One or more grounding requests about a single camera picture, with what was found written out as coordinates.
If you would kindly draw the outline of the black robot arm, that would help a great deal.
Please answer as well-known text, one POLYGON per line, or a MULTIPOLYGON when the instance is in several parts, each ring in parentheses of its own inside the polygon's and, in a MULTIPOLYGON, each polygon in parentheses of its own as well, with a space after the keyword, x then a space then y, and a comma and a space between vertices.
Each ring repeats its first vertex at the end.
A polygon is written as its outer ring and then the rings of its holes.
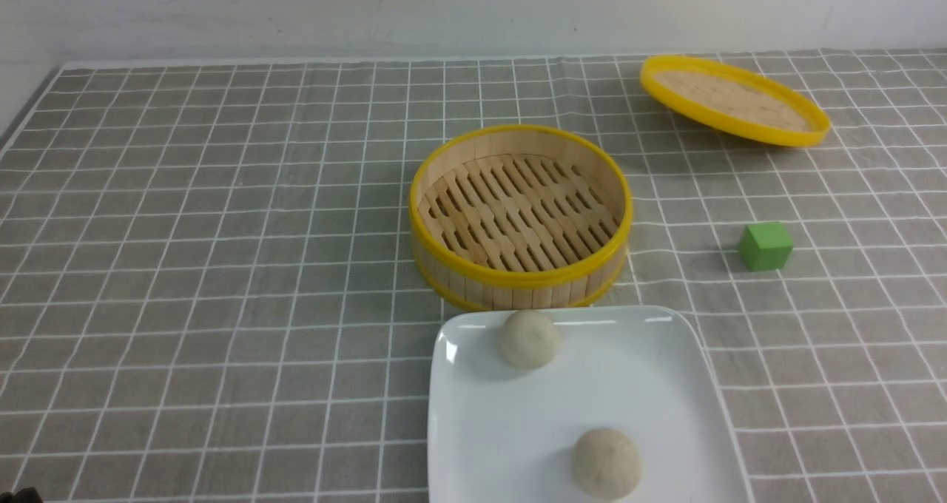
POLYGON ((43 497, 35 487, 27 487, 18 492, 4 492, 0 494, 1 503, 44 503, 43 497))

